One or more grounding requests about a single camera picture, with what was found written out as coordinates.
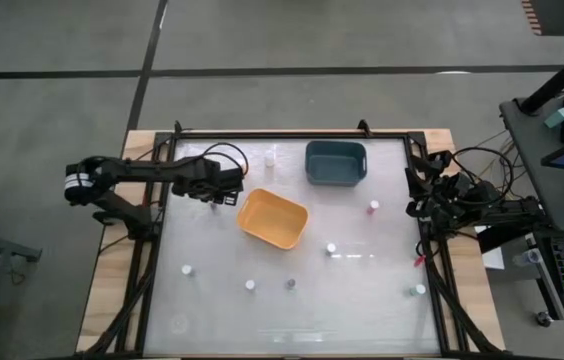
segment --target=small vial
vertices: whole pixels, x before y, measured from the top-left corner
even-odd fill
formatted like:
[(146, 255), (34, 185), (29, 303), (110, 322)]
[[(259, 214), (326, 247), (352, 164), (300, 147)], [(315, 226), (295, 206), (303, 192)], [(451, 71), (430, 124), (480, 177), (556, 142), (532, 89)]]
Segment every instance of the small vial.
[(269, 150), (264, 154), (264, 164), (266, 167), (273, 167), (275, 165), (275, 151)]
[(413, 296), (420, 296), (420, 295), (424, 295), (426, 294), (426, 287), (424, 287), (424, 285), (422, 284), (417, 284), (414, 287), (411, 288), (410, 290), (411, 295)]
[(186, 276), (193, 275), (193, 268), (191, 267), (191, 265), (183, 265), (182, 266), (182, 274), (184, 274)]
[(530, 249), (513, 257), (513, 263), (524, 267), (542, 262), (542, 255), (538, 249)]
[(333, 255), (333, 254), (335, 253), (335, 251), (336, 251), (337, 249), (338, 249), (338, 248), (335, 246), (334, 243), (329, 243), (329, 245), (326, 246), (326, 254), (329, 255), (329, 256), (331, 256), (331, 255)]
[(371, 215), (375, 210), (380, 208), (380, 203), (377, 200), (373, 200), (369, 203), (369, 207), (366, 209), (366, 213)]
[(244, 283), (244, 287), (249, 291), (253, 291), (253, 289), (255, 289), (255, 281), (247, 280), (246, 283)]

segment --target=black metal frame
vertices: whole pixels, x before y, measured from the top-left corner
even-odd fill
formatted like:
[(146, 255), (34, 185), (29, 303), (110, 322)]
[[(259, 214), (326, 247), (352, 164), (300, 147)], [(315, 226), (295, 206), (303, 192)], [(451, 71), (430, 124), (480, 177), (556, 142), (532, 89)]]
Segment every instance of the black metal frame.
[[(405, 147), (405, 154), (407, 157), (407, 166), (413, 167), (411, 163), (411, 155), (413, 154), (412, 146), (417, 146), (420, 156), (427, 155), (427, 148), (426, 148), (426, 140), (424, 133), (422, 132), (381, 132), (376, 133), (372, 132), (366, 123), (366, 121), (361, 120), (358, 129), (361, 131), (354, 131), (351, 132), (341, 132), (341, 131), (264, 131), (264, 132), (256, 132), (256, 131), (231, 131), (231, 132), (180, 132), (178, 131), (178, 125), (176, 125), (176, 132), (159, 132), (155, 134), (153, 148), (153, 154), (151, 155), (152, 160), (156, 160), (161, 157), (162, 150), (164, 147), (168, 145), (167, 148), (167, 157), (172, 159), (175, 156), (175, 147), (177, 144), (177, 140), (193, 140), (193, 139), (320, 139), (320, 138), (329, 138), (329, 139), (396, 139), (402, 140)], [(171, 137), (171, 141), (164, 146), (158, 146), (159, 144), (164, 144), (165, 137)], [(151, 202), (152, 194), (154, 190), (153, 183), (147, 183), (144, 193), (144, 202), (148, 204)], [(165, 207), (166, 201), (168, 197), (168, 184), (163, 184), (162, 189), (160, 191), (160, 199), (159, 199), (159, 206)], [(145, 276), (150, 274), (151, 276), (155, 276), (155, 269), (157, 267), (157, 260), (160, 250), (160, 241), (161, 241), (161, 234), (162, 234), (162, 226), (159, 226), (158, 229), (158, 238), (152, 242), (152, 246), (149, 253), (149, 259), (147, 262), (147, 268), (145, 272)], [(133, 254), (131, 258), (131, 265), (129, 269), (129, 276), (127, 279), (127, 286), (125, 290), (125, 298), (123, 303), (123, 308), (128, 306), (130, 302), (134, 299), (134, 295), (137, 295), (136, 291), (138, 290), (138, 275), (140, 269), (140, 262), (142, 258), (142, 251), (144, 241), (136, 240), (136, 243), (133, 248)], [(451, 288), (453, 294), (457, 295), (457, 289), (455, 287), (455, 278), (453, 276), (452, 271), (452, 264), (451, 258), (449, 256), (448, 247), (446, 243), (440, 244), (441, 246), (441, 254), (442, 254), (442, 264), (444, 267), (444, 277), (445, 281)], [(440, 347), (440, 354), (443, 354), (450, 351), (449, 346), (449, 337), (446, 330), (446, 324), (444, 320), (444, 314), (442, 312), (442, 300), (441, 297), (433, 286), (433, 284), (429, 284), (429, 293), (431, 296), (431, 303), (433, 309), (433, 317), (435, 320), (435, 327), (438, 333), (438, 343)], [(129, 320), (126, 319), (124, 321), (123, 326), (121, 327), (120, 331), (117, 334), (116, 344), (114, 347), (114, 352), (112, 353), (105, 353), (105, 354), (84, 354), (84, 353), (76, 353), (75, 357), (80, 358), (97, 358), (97, 359), (114, 359), (114, 358), (124, 358), (125, 356), (128, 358), (130, 356), (134, 358), (141, 358), (143, 354), (144, 344), (146, 340), (146, 329), (148, 325), (149, 319), (149, 311), (151, 306), (151, 297), (153, 293), (153, 281), (146, 287), (146, 290), (143, 292), (144, 299), (142, 301), (139, 320), (138, 320), (138, 331), (137, 336), (135, 339), (135, 344), (133, 350), (128, 350), (127, 347), (127, 338), (128, 338), (128, 326)], [(466, 333), (463, 329), (459, 326), (457, 320), (455, 322), (455, 329), (456, 329), (456, 336), (458, 339), (458, 344), (460, 346), (460, 351), (467, 351), (467, 338)], [(401, 357), (387, 357), (387, 359), (398, 359)]]

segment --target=wooden table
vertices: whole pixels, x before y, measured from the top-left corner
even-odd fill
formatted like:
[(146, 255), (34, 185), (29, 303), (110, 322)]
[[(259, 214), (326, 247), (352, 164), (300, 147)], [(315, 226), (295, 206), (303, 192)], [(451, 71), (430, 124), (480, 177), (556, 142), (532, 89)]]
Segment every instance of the wooden table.
[[(301, 130), (303, 132), (324, 132), (325, 130)], [(342, 132), (354, 132), (361, 130), (337, 130)], [(428, 151), (436, 152), (442, 150), (454, 151), (455, 147), (451, 137), (451, 131), (448, 129), (383, 129), (374, 130), (378, 132), (408, 132), (422, 131), (425, 133)], [(128, 134), (123, 158), (136, 158), (145, 152), (151, 150), (154, 146), (155, 133), (153, 130), (131, 131)], [(191, 132), (204, 133), (211, 132), (209, 130), (192, 130)], [(457, 166), (453, 164), (447, 173), (452, 174), (458, 171)], [(144, 184), (141, 183), (122, 183), (116, 186), (115, 192), (131, 202), (132, 204), (140, 204), (144, 194)], [(157, 196), (159, 186), (154, 191)], [(126, 234), (124, 225), (113, 225), (105, 229), (101, 246), (119, 239)], [(131, 254), (133, 252), (133, 242), (122, 241), (121, 243), (107, 249), (97, 260), (91, 291), (89, 294), (82, 328), (78, 338), (76, 350), (86, 350), (91, 346), (106, 330), (111, 323), (118, 310), (122, 306), (126, 282), (131, 263)], [(482, 262), (482, 254), (478, 243), (471, 238), (457, 236), (449, 241), (449, 253), (453, 265), (453, 271), (458, 289), (458, 296), (464, 309), (471, 316), (475, 324), (482, 330), (487, 338), (500, 349), (504, 349), (504, 341), (502, 332), (498, 322), (495, 305), (491, 296), (491, 288), (486, 275), (486, 270)], [(144, 265), (140, 269), (140, 274), (144, 272)], [(137, 315), (139, 314), (140, 304), (135, 307), (131, 315), (130, 329), (128, 333), (128, 343), (132, 344), (136, 337)], [(452, 317), (448, 308), (443, 308), (445, 314), (445, 323), (447, 333), (449, 335), (449, 343), (451, 349), (457, 349), (457, 339), (453, 327)], [(475, 346), (470, 344), (472, 350), (476, 350)]]

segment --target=white bottle cap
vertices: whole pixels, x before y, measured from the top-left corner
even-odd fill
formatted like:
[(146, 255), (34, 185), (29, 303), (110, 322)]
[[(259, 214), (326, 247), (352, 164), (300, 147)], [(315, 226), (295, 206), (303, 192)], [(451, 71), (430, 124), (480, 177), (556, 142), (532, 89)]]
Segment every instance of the white bottle cap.
[(192, 273), (193, 273), (193, 268), (191, 267), (191, 265), (182, 266), (182, 274), (191, 275)]
[(426, 294), (426, 287), (422, 284), (417, 284), (411, 288), (411, 295), (424, 295)]

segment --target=black cable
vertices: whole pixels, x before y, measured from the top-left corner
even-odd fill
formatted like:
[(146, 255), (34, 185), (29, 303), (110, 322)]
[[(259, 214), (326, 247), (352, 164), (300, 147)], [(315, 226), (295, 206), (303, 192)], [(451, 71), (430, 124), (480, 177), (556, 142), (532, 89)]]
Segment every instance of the black cable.
[(24, 280), (26, 280), (26, 275), (24, 275), (23, 273), (16, 271), (15, 268), (13, 267), (13, 258), (11, 257), (9, 259), (9, 266), (11, 267), (11, 269), (9, 270), (9, 276), (11, 277), (11, 285), (13, 286), (18, 286), (20, 284), (22, 284), (24, 282)]
[(480, 239), (478, 239), (477, 236), (475, 236), (473, 234), (465, 233), (463, 231), (453, 230), (453, 232), (457, 235), (462, 235), (462, 236), (470, 237), (471, 239), (480, 240)]
[(104, 250), (110, 248), (111, 246), (113, 246), (113, 245), (119, 243), (120, 241), (122, 241), (122, 240), (124, 240), (124, 239), (126, 239), (126, 238), (128, 238), (128, 237), (129, 237), (129, 235), (127, 234), (127, 235), (124, 235), (124, 236), (122, 236), (121, 238), (115, 240), (114, 242), (112, 242), (112, 243), (110, 243), (110, 244), (107, 244), (105, 247), (103, 247), (102, 249), (100, 249), (100, 251), (98, 251), (98, 256), (102, 255), (102, 253), (104, 252)]
[(150, 153), (156, 151), (157, 149), (160, 148), (160, 146), (166, 144), (166, 143), (169, 142), (170, 140), (171, 140), (171, 138), (168, 137), (168, 138), (166, 138), (166, 139), (160, 141), (159, 143), (155, 144), (155, 146), (153, 146), (153, 148), (151, 148), (151, 150), (149, 150), (149, 151), (145, 152), (144, 154), (142, 154), (142, 155), (136, 157), (136, 158), (135, 158), (135, 161), (141, 160), (143, 157), (145, 157), (145, 156), (149, 155)]
[[(513, 169), (518, 168), (518, 167), (524, 167), (524, 165), (522, 165), (522, 164), (519, 165), (519, 166), (516, 166), (516, 165), (515, 165), (516, 162), (517, 162), (517, 160), (519, 159), (519, 156), (520, 156), (520, 154), (518, 153), (517, 156), (513, 159)], [(503, 184), (502, 184), (502, 186), (500, 187), (500, 191), (502, 191), (502, 190), (508, 185), (507, 177), (509, 176), (509, 174), (507, 173), (506, 168), (504, 167), (504, 163), (503, 163), (503, 162), (500, 162), (500, 166), (501, 166), (502, 174), (503, 174), (503, 177), (504, 177)], [(523, 171), (522, 173), (520, 173), (518, 176), (514, 177), (514, 178), (513, 178), (513, 182), (515, 182), (515, 181), (516, 181), (517, 179), (519, 179), (520, 177), (524, 176), (524, 174), (526, 174), (526, 170), (524, 170), (524, 171)], [(515, 196), (515, 197), (517, 197), (517, 198), (519, 198), (519, 199), (524, 198), (524, 196), (518, 195), (518, 194), (516, 194), (515, 192), (513, 192), (513, 184), (511, 184), (511, 187), (509, 188), (509, 194), (511, 194), (512, 196)]]
[(232, 158), (231, 156), (229, 156), (229, 155), (227, 155), (227, 154), (225, 154), (225, 153), (218, 153), (218, 152), (211, 151), (211, 152), (208, 152), (208, 153), (204, 153), (203, 156), (207, 156), (207, 155), (218, 155), (218, 156), (225, 157), (225, 158), (231, 160), (231, 162), (234, 163), (235, 166), (238, 167), (238, 169), (240, 169), (240, 170), (242, 169), (242, 167), (240, 166), (240, 163), (238, 163), (237, 160), (235, 160), (234, 158)]
[(505, 190), (500, 194), (500, 196), (498, 196), (495, 199), (489, 200), (489, 201), (466, 201), (466, 200), (457, 200), (456, 202), (458, 204), (463, 204), (463, 205), (473, 205), (473, 206), (487, 206), (487, 205), (491, 205), (491, 204), (495, 204), (498, 203), (502, 200), (504, 200), (504, 198), (506, 197), (506, 194), (509, 192), (509, 190), (511, 190), (511, 186), (513, 185), (513, 164), (511, 163), (511, 160), (509, 160), (509, 158), (506, 157), (506, 155), (502, 154), (501, 152), (497, 151), (497, 150), (493, 150), (493, 149), (489, 149), (489, 148), (483, 148), (483, 147), (479, 147), (479, 146), (471, 146), (471, 147), (467, 147), (464, 149), (460, 149), (458, 151), (456, 151), (455, 153), (453, 153), (453, 155), (451, 155), (451, 159), (453, 159), (453, 161), (458, 164), (458, 166), (465, 172), (467, 173), (467, 175), (469, 176), (469, 178), (471, 179), (471, 181), (473, 182), (473, 184), (475, 185), (475, 179), (472, 176), (475, 176), (476, 178), (478, 177), (477, 175), (475, 175), (474, 173), (472, 173), (471, 171), (469, 171), (466, 167), (464, 167), (464, 165), (460, 164), (460, 162), (457, 160), (457, 156), (461, 155), (463, 153), (469, 152), (469, 151), (484, 151), (484, 152), (488, 152), (491, 154), (495, 154), (497, 156), (499, 156), (501, 159), (504, 160), (504, 162), (507, 164), (507, 166), (509, 167), (510, 173), (509, 173), (509, 183), (506, 185)]
[[(232, 147), (232, 148), (234, 148), (235, 150), (237, 150), (237, 151), (240, 153), (240, 155), (242, 155), (242, 158), (244, 159), (244, 165), (246, 166), (246, 169), (244, 169), (244, 175), (246, 175), (246, 174), (249, 172), (249, 159), (247, 159), (246, 155), (244, 154), (244, 151), (242, 151), (239, 147), (237, 147), (237, 146), (235, 146), (235, 145), (233, 145), (233, 144), (231, 144), (231, 143), (228, 143), (228, 142), (219, 142), (219, 143), (213, 144), (213, 145), (209, 146), (206, 150), (204, 150), (203, 154), (210, 154), (210, 153), (209, 153), (209, 150), (211, 150), (211, 149), (213, 149), (214, 147), (217, 147), (217, 146), (229, 146), (229, 147)], [(238, 167), (240, 167), (240, 164), (238, 164), (238, 162), (235, 161), (235, 159), (233, 159), (232, 161), (233, 161), (235, 164), (237, 164)]]
[[(504, 153), (504, 155), (508, 155), (508, 153), (511, 151), (512, 149), (509, 149), (507, 152)], [(515, 155), (515, 158), (513, 158), (513, 168), (515, 169), (519, 169), (524, 167), (524, 164), (520, 164), (520, 165), (516, 165), (516, 163), (518, 162), (518, 159), (520, 158), (520, 153), (518, 152)], [(498, 162), (500, 163), (500, 166), (506, 166), (506, 164), (504, 163), (504, 161), (502, 161), (502, 158), (498, 158)]]
[[(163, 215), (163, 214), (164, 214), (164, 208), (162, 207), (162, 208), (160, 208), (160, 210), (158, 211), (158, 214), (157, 214), (157, 216), (155, 217), (155, 220), (153, 220), (153, 223), (151, 224), (151, 231), (150, 231), (150, 232), (153, 232), (153, 229), (155, 228), (155, 225), (156, 225), (156, 224), (159, 222), (159, 220), (160, 220), (160, 215)], [(106, 249), (108, 249), (108, 248), (114, 246), (115, 244), (118, 244), (120, 241), (122, 241), (122, 240), (124, 240), (124, 239), (126, 239), (126, 238), (128, 238), (128, 237), (129, 237), (129, 235), (127, 234), (127, 235), (124, 235), (124, 236), (122, 236), (121, 238), (119, 238), (119, 239), (113, 241), (112, 243), (107, 244), (105, 247), (101, 248), (100, 251), (98, 251), (98, 256), (102, 255), (102, 253), (103, 253)]]
[(497, 133), (497, 134), (495, 134), (495, 135), (491, 136), (490, 138), (488, 138), (488, 139), (486, 139), (486, 140), (483, 140), (483, 141), (479, 142), (479, 143), (478, 143), (477, 145), (475, 145), (475, 146), (480, 146), (480, 145), (484, 145), (484, 144), (488, 143), (489, 141), (491, 141), (491, 140), (495, 139), (496, 137), (498, 137), (498, 136), (500, 136), (500, 135), (504, 134), (505, 132), (507, 132), (507, 130), (506, 130), (506, 129), (504, 129), (504, 130), (500, 131), (499, 133)]
[(480, 352), (490, 352), (490, 353), (499, 353), (502, 352), (498, 349), (495, 345), (493, 345), (487, 337), (479, 330), (479, 328), (475, 325), (473, 320), (469, 317), (466, 313), (462, 305), (460, 305), (457, 297), (453, 294), (453, 292), (449, 289), (449, 287), (442, 279), (442, 276), (438, 272), (437, 266), (433, 261), (433, 253), (431, 252), (431, 244), (428, 239), (422, 242), (422, 248), (425, 253), (425, 265), (429, 270), (429, 274), (431, 275), (429, 279), (431, 283), (435, 286), (438, 290), (444, 301), (447, 303), (449, 308), (451, 309), (451, 313), (457, 318), (458, 322), (462, 325), (462, 327), (466, 330), (469, 337), (473, 340), (475, 346), (478, 348)]
[[(424, 256), (424, 252), (421, 249), (422, 249), (422, 240), (418, 241), (418, 243), (415, 244), (415, 253), (418, 254), (419, 257)], [(439, 253), (440, 253), (440, 247), (438, 246), (438, 248), (435, 249), (435, 251), (431, 256), (435, 256)]]
[[(162, 218), (164, 218), (164, 207), (160, 208), (160, 211), (155, 217), (155, 220), (151, 225), (151, 233), (155, 229), (155, 226), (159, 223), (160, 215), (162, 215)], [(124, 321), (126, 321), (128, 316), (130, 315), (131, 310), (133, 310), (133, 308), (135, 307), (137, 300), (143, 294), (144, 290), (146, 290), (146, 287), (148, 287), (151, 281), (153, 281), (153, 274), (149, 273), (147, 270), (147, 273), (145, 273), (138, 281), (135, 293), (136, 295), (132, 297), (130, 304), (127, 304), (126, 306), (122, 307), (122, 309), (120, 309), (120, 312), (116, 315), (116, 319), (111, 322), (107, 330), (102, 333), (98, 341), (87, 350), (88, 353), (104, 352), (109, 348), (109, 346), (113, 342), (113, 339), (115, 338), (115, 335), (119, 332), (122, 324), (124, 323)]]

